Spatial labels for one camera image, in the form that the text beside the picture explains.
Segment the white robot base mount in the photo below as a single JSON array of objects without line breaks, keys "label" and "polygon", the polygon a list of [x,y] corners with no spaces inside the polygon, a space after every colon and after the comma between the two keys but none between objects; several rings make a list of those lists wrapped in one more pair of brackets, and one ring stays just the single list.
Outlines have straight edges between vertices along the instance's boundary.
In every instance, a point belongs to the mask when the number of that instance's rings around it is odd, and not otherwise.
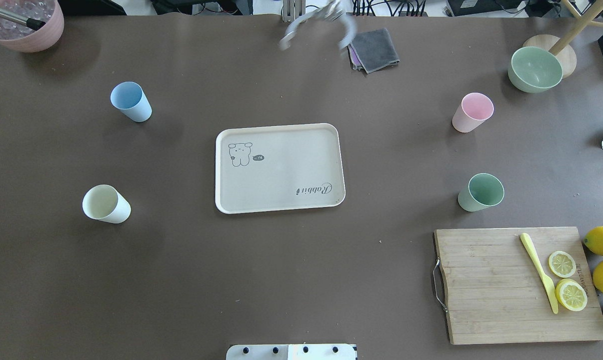
[{"label": "white robot base mount", "polygon": [[347,343],[236,344],[226,360],[356,360],[357,346]]}]

